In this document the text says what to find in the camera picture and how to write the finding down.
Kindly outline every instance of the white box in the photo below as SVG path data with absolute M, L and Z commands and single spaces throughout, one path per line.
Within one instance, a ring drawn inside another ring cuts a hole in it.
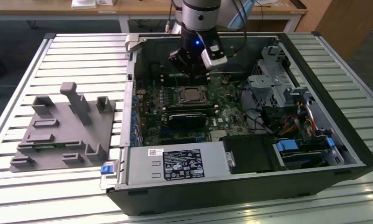
M 114 5 L 116 0 L 97 0 L 98 5 L 112 6 Z
M 97 8 L 94 0 L 72 0 L 72 10 Z

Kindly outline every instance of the label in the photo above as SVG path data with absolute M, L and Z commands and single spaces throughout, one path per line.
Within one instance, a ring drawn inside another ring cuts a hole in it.
M 114 14 L 114 13 L 116 13 L 116 11 L 98 11 L 98 13 Z
M 152 148 L 148 150 L 148 156 L 162 155 L 162 148 Z
M 164 152 L 162 162 L 166 181 L 205 177 L 200 149 Z

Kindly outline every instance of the white sticker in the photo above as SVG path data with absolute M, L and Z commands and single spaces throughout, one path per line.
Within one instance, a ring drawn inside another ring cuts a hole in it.
M 98 11 L 98 13 L 114 14 L 114 13 L 116 13 L 116 11 Z
M 162 148 L 152 148 L 148 150 L 148 156 L 162 155 Z

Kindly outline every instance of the motherboard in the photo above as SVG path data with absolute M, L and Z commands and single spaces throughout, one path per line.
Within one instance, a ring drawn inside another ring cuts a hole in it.
M 249 134 L 240 90 L 228 75 L 210 75 L 206 85 L 184 86 L 172 77 L 174 86 L 153 80 L 137 91 L 145 146 L 210 142 Z

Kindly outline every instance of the table leg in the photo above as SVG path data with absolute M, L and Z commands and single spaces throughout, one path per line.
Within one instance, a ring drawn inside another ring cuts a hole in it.
M 36 28 L 37 28 L 37 26 L 36 26 L 36 20 L 26 20 L 26 23 L 28 23 L 30 29 L 36 29 Z
M 120 15 L 118 16 L 118 24 L 120 24 L 120 29 L 122 33 L 129 33 L 130 28 L 129 28 L 129 16 L 128 15 Z
M 294 32 L 300 19 L 301 19 L 301 15 L 292 16 L 292 18 L 288 20 L 284 32 Z

